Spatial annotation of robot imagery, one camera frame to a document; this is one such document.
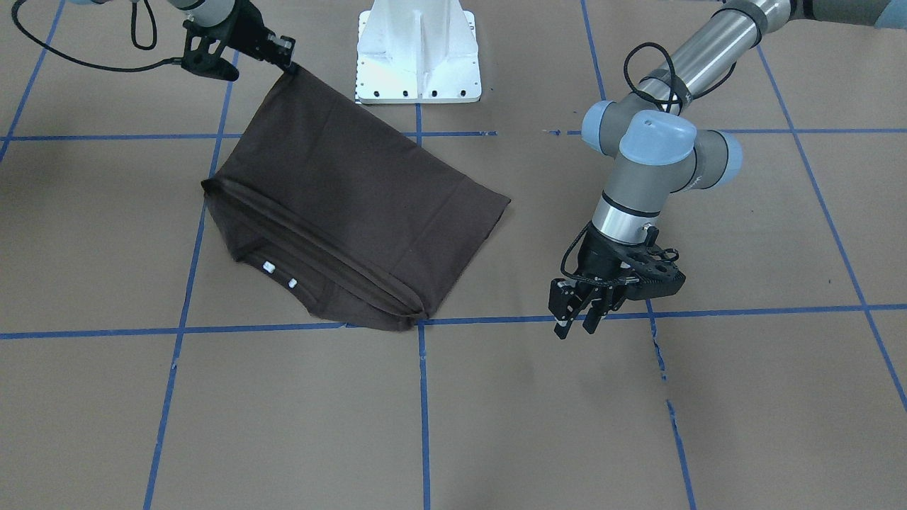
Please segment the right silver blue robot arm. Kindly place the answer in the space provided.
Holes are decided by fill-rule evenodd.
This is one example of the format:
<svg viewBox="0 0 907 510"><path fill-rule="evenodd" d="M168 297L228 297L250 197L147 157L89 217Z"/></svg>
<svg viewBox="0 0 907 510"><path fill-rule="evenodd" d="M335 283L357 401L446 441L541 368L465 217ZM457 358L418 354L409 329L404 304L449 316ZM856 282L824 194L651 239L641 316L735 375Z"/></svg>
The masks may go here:
<svg viewBox="0 0 907 510"><path fill-rule="evenodd" d="M269 62L293 75L295 39L276 35L266 27L260 10L250 1L171 1L185 14L186 37L181 68L196 77L236 81L235 64L223 57L232 48L256 61Z"/></svg>

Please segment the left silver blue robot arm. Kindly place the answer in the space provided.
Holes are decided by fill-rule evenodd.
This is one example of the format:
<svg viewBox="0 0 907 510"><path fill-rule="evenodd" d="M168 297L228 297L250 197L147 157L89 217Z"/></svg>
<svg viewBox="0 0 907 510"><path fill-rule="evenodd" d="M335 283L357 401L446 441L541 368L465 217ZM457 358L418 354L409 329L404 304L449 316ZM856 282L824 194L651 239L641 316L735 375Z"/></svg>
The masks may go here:
<svg viewBox="0 0 907 510"><path fill-rule="evenodd" d="M903 1L726 1L676 52L655 49L663 64L638 83L625 76L628 96L587 110L581 139L614 159L592 219L570 248L574 271L551 281L548 310L564 339L582 324L593 334L625 301L677 293L686 277L674 249L657 245L658 217L672 193L706 190L736 177L743 165L738 141L721 130L700 130L682 113L729 78L736 62L792 20L903 29Z"/></svg>

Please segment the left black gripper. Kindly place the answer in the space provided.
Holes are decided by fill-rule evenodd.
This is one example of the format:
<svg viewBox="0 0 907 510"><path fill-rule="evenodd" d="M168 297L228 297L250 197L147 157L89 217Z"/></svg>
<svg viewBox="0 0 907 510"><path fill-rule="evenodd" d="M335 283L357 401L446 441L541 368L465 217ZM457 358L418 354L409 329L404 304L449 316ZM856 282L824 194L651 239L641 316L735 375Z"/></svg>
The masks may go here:
<svg viewBox="0 0 907 510"><path fill-rule="evenodd" d="M626 300L670 297L680 291L686 275L677 267L678 252L655 244L657 236L645 234L641 244L623 244L592 224L580 230L561 258L560 278L550 284L550 313L559 339L567 338L586 307L582 327L593 334Z"/></svg>

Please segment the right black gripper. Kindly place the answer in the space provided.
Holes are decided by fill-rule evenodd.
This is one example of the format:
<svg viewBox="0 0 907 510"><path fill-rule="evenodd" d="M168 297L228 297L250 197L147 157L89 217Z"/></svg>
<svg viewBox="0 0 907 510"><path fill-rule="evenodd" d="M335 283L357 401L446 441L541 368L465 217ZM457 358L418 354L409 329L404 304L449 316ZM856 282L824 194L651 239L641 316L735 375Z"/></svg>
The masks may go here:
<svg viewBox="0 0 907 510"><path fill-rule="evenodd" d="M295 74L295 39L278 36L266 27L250 1L181 1L186 38L181 68L196 77L236 81L239 70L223 57L232 48L256 61L269 62Z"/></svg>

